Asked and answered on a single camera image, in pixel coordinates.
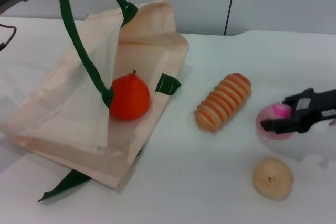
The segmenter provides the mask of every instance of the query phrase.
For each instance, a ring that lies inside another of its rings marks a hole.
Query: pink cup
[[[291,107],[282,104],[276,103],[270,105],[268,107],[264,107],[256,118],[256,126],[257,130],[264,136],[274,139],[274,140],[286,140],[291,138],[294,135],[294,132],[284,133],[284,134],[276,134],[274,131],[265,131],[262,125],[260,124],[261,121],[267,119],[286,119],[290,118]]]

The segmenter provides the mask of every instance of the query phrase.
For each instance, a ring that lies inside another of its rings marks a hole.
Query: ridged toy food
[[[216,132],[247,101],[251,82],[239,73],[229,74],[220,82],[194,112],[199,128]]]

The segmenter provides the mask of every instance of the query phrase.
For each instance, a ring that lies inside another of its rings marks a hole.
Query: plastic toy food
[[[258,193],[273,200],[283,200],[292,191],[293,174],[289,167],[277,158],[266,158],[253,170],[253,185]]]
[[[198,127],[218,131],[245,104],[251,93],[251,83],[246,77],[239,73],[229,74],[194,112]]]
[[[288,119],[290,118],[290,112],[291,107],[282,103],[277,103],[268,107],[264,107],[256,117],[256,126],[258,131],[262,135],[274,140],[286,140],[291,138],[294,135],[294,132],[276,134],[274,131],[265,131],[260,124],[261,121],[266,119]]]
[[[110,114],[122,120],[134,120],[144,115],[151,98],[147,85],[136,75],[136,71],[115,79],[112,83],[115,96]]]

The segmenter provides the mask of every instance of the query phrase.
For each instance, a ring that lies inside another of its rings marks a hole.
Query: tangerine
[[[134,70],[112,82],[115,92],[110,114],[122,120],[135,120],[144,115],[150,105],[149,89]]]

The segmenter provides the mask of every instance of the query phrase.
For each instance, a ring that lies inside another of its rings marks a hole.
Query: potato
[[[258,193],[273,200],[283,200],[292,191],[293,173],[277,158],[259,161],[253,170],[253,185]]]

